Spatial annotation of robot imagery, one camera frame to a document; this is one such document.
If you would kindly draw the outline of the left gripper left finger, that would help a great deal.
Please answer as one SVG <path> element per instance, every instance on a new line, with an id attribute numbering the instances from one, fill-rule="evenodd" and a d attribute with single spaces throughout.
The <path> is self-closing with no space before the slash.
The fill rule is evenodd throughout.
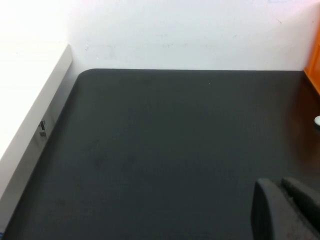
<path id="1" fill-rule="evenodd" d="M 251 229 L 255 240 L 281 240 L 281 207 L 284 206 L 281 181 L 259 178 L 254 185 Z"/>

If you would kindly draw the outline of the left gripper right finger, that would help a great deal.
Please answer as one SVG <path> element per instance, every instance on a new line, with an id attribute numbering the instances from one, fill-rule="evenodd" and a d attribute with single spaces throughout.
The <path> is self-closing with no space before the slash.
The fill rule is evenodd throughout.
<path id="1" fill-rule="evenodd" d="M 281 180 L 284 189 L 280 208 L 282 240 L 320 238 L 320 193 L 292 177 Z"/>

